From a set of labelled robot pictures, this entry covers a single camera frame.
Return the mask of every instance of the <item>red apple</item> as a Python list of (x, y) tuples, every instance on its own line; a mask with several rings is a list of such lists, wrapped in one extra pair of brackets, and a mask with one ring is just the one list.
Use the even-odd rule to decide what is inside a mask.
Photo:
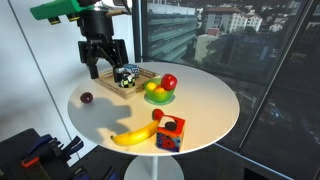
[(161, 87), (163, 87), (166, 91), (171, 91), (177, 86), (178, 80), (172, 74), (165, 74), (161, 79)]

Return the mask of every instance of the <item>window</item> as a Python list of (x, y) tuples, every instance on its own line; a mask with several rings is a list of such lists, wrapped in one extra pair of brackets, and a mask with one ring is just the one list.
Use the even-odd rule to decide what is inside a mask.
[[(312, 179), (320, 166), (320, 39), (313, 33), (312, 41), (299, 40), (307, 27), (303, 22), (320, 19), (319, 13), (313, 16), (318, 3), (306, 0), (292, 6), (291, 0), (243, 0), (215, 12), (209, 11), (205, 2), (208, 1), (181, 1), (166, 14), (146, 14), (161, 4), (142, 3), (142, 14), (146, 16), (142, 16), (140, 56), (144, 61), (194, 66), (219, 77), (235, 92), (241, 112), (235, 127), (218, 144), (292, 178)], [(223, 4), (219, 2), (212, 1), (212, 5), (219, 8)], [(210, 36), (208, 29), (214, 24), (210, 15), (239, 12), (245, 5), (260, 9), (256, 14), (263, 19), (261, 24), (248, 19), (247, 24), (253, 22), (254, 27), (235, 30), (228, 25), (232, 17), (226, 21), (222, 18), (216, 38), (197, 48), (201, 45), (198, 42), (208, 42), (203, 38)], [(199, 6), (203, 8), (201, 15), (208, 17), (201, 18), (200, 27), (192, 13)], [(277, 8), (261, 10), (262, 6)], [(287, 16), (281, 22), (282, 28), (256, 31), (271, 29), (274, 19), (270, 17), (280, 14)], [(183, 28), (154, 33), (160, 25)], [(156, 48), (150, 46), (161, 41), (165, 43)]]

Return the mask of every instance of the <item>gray floor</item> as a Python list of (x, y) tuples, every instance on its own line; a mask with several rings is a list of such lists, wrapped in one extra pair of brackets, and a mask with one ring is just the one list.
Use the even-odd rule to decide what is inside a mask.
[[(72, 168), (84, 166), (92, 179), (101, 179), (107, 168), (113, 166), (122, 180), (134, 158), (132, 155), (120, 154), (97, 146)], [(174, 158), (180, 164), (185, 180), (285, 179), (215, 144)]]

